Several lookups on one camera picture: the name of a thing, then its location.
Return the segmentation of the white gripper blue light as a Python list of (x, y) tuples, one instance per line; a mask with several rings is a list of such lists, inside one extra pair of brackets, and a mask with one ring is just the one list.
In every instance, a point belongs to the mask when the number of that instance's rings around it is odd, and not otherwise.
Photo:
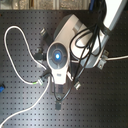
[[(53, 42), (47, 51), (47, 63), (54, 77), (54, 82), (60, 84), (60, 93), (64, 94), (66, 73), (69, 65), (69, 54), (67, 48), (58, 42)], [(56, 84), (53, 83), (54, 96), (56, 95)]]

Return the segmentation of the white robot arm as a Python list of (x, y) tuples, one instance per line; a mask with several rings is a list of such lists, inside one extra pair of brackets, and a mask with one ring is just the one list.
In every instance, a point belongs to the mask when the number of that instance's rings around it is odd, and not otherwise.
[(102, 0), (98, 19), (91, 27), (74, 14), (61, 20), (47, 51), (47, 63), (55, 85), (66, 83), (71, 58), (83, 68), (97, 65), (126, 3), (127, 0)]

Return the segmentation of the grey bracket on arm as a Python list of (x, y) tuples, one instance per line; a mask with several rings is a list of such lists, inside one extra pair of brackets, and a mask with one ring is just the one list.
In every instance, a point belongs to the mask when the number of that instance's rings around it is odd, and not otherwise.
[(108, 52), (107, 50), (104, 50), (104, 51), (103, 51), (103, 54), (102, 54), (102, 56), (101, 56), (101, 58), (100, 58), (100, 60), (99, 60), (99, 63), (98, 63), (98, 65), (97, 65), (97, 67), (98, 67), (100, 70), (103, 69), (103, 67), (104, 67), (104, 65), (105, 65), (105, 63), (106, 63), (106, 59), (108, 58), (108, 55), (109, 55), (109, 52)]

